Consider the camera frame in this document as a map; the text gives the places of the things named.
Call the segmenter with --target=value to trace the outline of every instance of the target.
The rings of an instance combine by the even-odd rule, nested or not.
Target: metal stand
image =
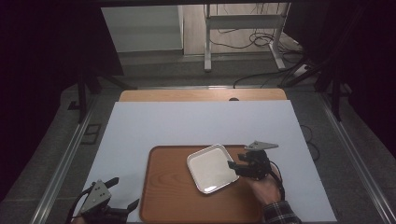
[[[210,5],[206,5],[206,40],[205,40],[205,71],[210,72],[211,64],[211,43],[210,30],[217,29],[275,29],[274,41],[270,43],[270,50],[275,58],[279,70],[286,69],[282,57],[279,54],[277,45],[282,34],[283,26],[288,16],[290,3],[287,3],[280,15],[222,15],[210,16]]]
[[[137,90],[137,87],[123,83],[118,79],[98,70],[97,68],[81,69],[78,74],[78,106],[76,106],[76,108],[79,109],[78,123],[81,123],[87,114],[87,96],[85,92],[85,86],[88,87],[92,94],[99,94],[102,91],[102,86],[100,85],[97,77],[103,77],[125,91]]]

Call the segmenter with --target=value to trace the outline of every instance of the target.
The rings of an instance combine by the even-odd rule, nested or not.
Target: wooden tray
[[[146,223],[257,223],[262,208],[244,178],[210,194],[195,186],[187,157],[208,146],[155,147],[140,204]],[[225,146],[234,161],[244,146]]]

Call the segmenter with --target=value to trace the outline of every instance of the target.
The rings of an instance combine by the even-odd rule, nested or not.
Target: plaid sleeve
[[[287,201],[271,203],[264,207],[264,217],[268,224],[297,224],[301,220],[291,210]]]

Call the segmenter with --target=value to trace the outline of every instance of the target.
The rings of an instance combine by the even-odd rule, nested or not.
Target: metal frame
[[[326,93],[321,94],[320,101],[323,103],[323,108],[332,124],[335,132],[343,145],[346,154],[348,155],[350,162],[355,167],[356,172],[361,178],[361,183],[366,188],[368,194],[370,195],[373,204],[375,205],[378,214],[382,217],[384,223],[396,223],[396,216],[393,214],[390,204],[380,188],[376,183],[375,179],[371,175],[369,169],[367,168],[364,160],[361,158],[361,154],[356,149],[353,141],[350,139],[349,134],[344,128],[343,122],[339,121],[337,117],[332,112],[331,103],[328,100]]]
[[[274,41],[269,44],[270,50],[276,61],[276,66],[279,70],[286,69],[282,57],[277,48],[279,44],[280,35],[283,31],[286,18],[288,16],[290,3],[287,3],[279,15],[223,15],[210,16],[210,5],[205,5],[205,71],[212,70],[211,62],[211,43],[210,30],[217,29],[275,29]]]
[[[87,128],[87,125],[91,119],[92,111],[96,105],[98,95],[93,94],[92,98],[88,105],[88,113],[87,116],[84,117],[84,120],[77,126],[75,133],[73,134],[73,138],[70,141],[66,152],[64,153],[58,167],[56,168],[55,173],[53,174],[46,191],[44,192],[43,197],[40,200],[37,208],[35,209],[35,213],[33,214],[32,219],[30,220],[31,224],[45,223],[50,210],[55,202],[56,196],[61,189],[61,186],[64,182],[64,178],[69,170],[70,164],[72,163],[76,151],[78,149],[79,143],[81,142],[82,135]]]

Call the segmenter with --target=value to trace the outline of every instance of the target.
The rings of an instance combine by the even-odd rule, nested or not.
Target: human hand
[[[279,171],[275,168],[274,165],[271,164],[271,167],[274,173],[279,177]],[[281,201],[280,190],[279,187],[271,175],[261,179],[261,180],[253,180],[248,177],[244,177],[247,183],[253,190],[254,195],[262,204],[262,206],[267,206],[270,203],[278,203]]]
[[[73,221],[71,222],[71,224],[87,224],[87,222],[85,221],[84,217],[75,217],[73,219]]]

